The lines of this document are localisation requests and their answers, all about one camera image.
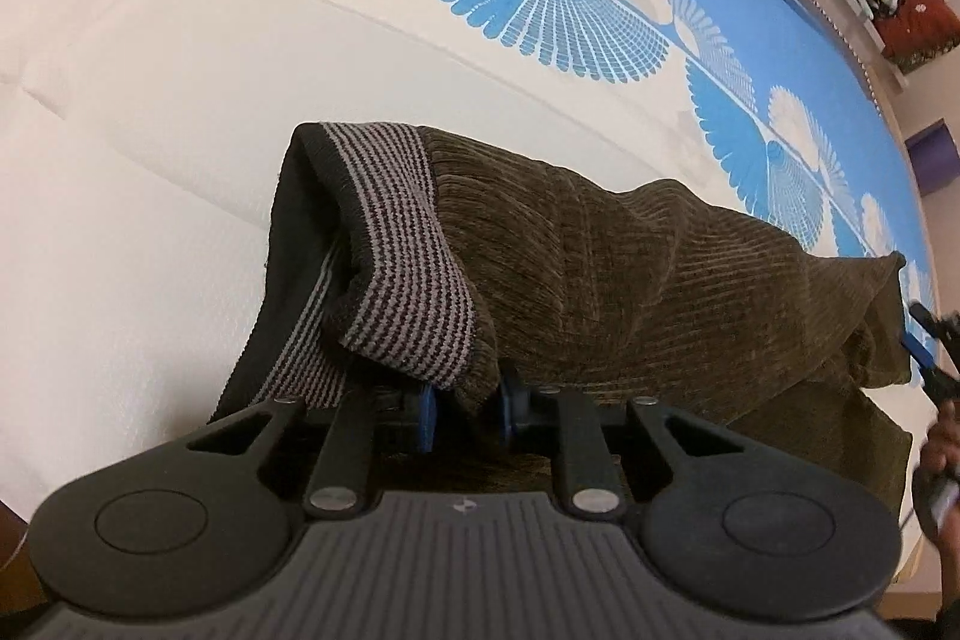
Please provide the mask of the blue and white bedsheet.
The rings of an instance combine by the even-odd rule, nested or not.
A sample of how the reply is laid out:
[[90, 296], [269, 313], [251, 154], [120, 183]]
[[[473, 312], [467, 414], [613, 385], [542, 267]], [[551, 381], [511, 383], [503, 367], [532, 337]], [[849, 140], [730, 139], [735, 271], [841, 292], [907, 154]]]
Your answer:
[[199, 425], [308, 120], [669, 177], [818, 255], [934, 265], [900, 140], [800, 0], [2, 0], [2, 498]]

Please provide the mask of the purple box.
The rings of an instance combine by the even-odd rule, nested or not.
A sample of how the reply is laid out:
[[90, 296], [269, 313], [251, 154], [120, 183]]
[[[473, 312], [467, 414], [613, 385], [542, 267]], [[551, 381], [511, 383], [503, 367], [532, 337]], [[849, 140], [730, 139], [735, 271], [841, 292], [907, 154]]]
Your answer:
[[923, 197], [957, 181], [960, 175], [958, 146], [946, 120], [940, 119], [907, 140], [916, 185]]

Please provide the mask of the dark red garment pile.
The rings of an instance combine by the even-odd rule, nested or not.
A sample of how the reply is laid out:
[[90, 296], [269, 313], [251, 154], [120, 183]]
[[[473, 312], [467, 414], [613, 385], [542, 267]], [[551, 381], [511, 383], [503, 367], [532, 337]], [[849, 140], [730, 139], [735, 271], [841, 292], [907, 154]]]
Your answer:
[[874, 21], [882, 55], [903, 73], [918, 70], [958, 46], [960, 21], [947, 0], [900, 0], [892, 16]]

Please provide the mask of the brown corduroy pants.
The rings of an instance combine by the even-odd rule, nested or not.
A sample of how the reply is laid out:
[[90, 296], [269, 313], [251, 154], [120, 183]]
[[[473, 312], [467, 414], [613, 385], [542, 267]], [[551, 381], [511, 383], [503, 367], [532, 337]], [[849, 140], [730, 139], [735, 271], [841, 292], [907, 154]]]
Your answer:
[[871, 392], [908, 377], [901, 268], [816, 257], [679, 182], [613, 193], [438, 128], [299, 125], [217, 415], [331, 408], [364, 380], [475, 413], [511, 364], [601, 404], [654, 396], [898, 509], [911, 440]]

